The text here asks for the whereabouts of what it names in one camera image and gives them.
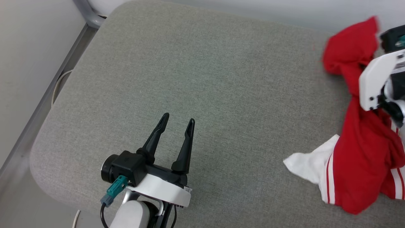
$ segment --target red cloth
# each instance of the red cloth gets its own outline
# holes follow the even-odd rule
[[[399,133],[399,129],[396,126],[393,126],[392,130]],[[382,183],[381,192],[391,199],[405,200],[404,178],[405,167],[391,169]]]
[[[377,199],[390,169],[405,165],[402,141],[391,130],[389,116],[360,107],[358,81],[377,49],[377,27],[372,17],[344,29],[329,39],[323,56],[325,69],[343,75],[352,95],[332,154],[335,204],[352,214]]]

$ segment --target metal frame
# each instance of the metal frame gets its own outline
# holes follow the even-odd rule
[[[4,185],[10,184],[11,181],[17,181],[14,179],[20,178],[25,173],[25,171],[29,169],[28,153],[30,152],[35,137],[45,120],[46,114],[51,108],[50,98],[52,96],[53,88],[55,87],[56,81],[63,72],[65,66],[68,64],[71,56],[74,54],[76,47],[78,46],[81,38],[83,37],[87,29],[88,25],[85,25],[79,36],[77,37],[75,43],[73,44],[72,48],[70,49],[68,55],[64,59],[59,70],[57,71],[55,77],[52,79],[50,85],[45,91],[34,113],[27,122],[27,125],[22,131],[20,137],[14,144],[14,147],[8,155],[6,161],[0,168],[0,196],[5,189]]]
[[[84,17],[84,19],[86,20],[87,24],[90,27],[99,29],[105,19],[100,17],[93,11],[89,2],[87,0],[73,0],[73,2],[75,3],[75,5],[79,9],[79,11],[81,12],[81,14]]]

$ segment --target cable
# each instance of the cable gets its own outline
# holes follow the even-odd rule
[[[101,223],[104,226],[104,228],[108,228],[107,223],[105,223],[105,219],[104,219],[104,208],[105,208],[105,203],[101,204],[100,218],[101,218]]]
[[[177,206],[176,205],[174,205],[175,206],[175,219],[173,219],[173,223],[172,223],[172,226],[171,226],[171,228],[173,228],[174,226],[175,226],[175,224],[176,224],[176,219],[177,219]]]
[[[73,220],[73,226],[72,226],[72,228],[75,228],[75,227],[76,227],[77,218],[79,217],[79,214],[80,214],[80,210],[77,210],[75,219]]]
[[[55,88],[53,89],[53,93],[52,93],[52,103],[51,103],[51,107],[53,106],[53,103],[55,103],[55,95],[56,95],[56,91],[58,90],[59,84],[62,81],[62,79],[69,73],[71,73],[73,70],[69,70],[66,71],[65,73],[62,74],[62,76],[60,76],[58,78],[58,80],[56,81],[56,85]]]

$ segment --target white wall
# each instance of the white wall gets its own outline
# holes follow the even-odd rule
[[[0,167],[84,25],[72,0],[0,0]]]
[[[329,32],[379,16],[381,31],[405,24],[404,0],[165,0]]]

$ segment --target black cable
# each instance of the black cable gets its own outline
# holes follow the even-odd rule
[[[104,228],[108,228],[107,223],[105,223],[105,219],[104,219],[104,208],[105,208],[105,203],[101,204],[100,218],[101,218],[101,223],[104,226]]]
[[[174,205],[175,206],[175,219],[173,219],[173,223],[172,223],[172,227],[171,228],[173,228],[174,226],[175,226],[175,224],[176,224],[176,219],[177,219],[177,206],[176,205]]]

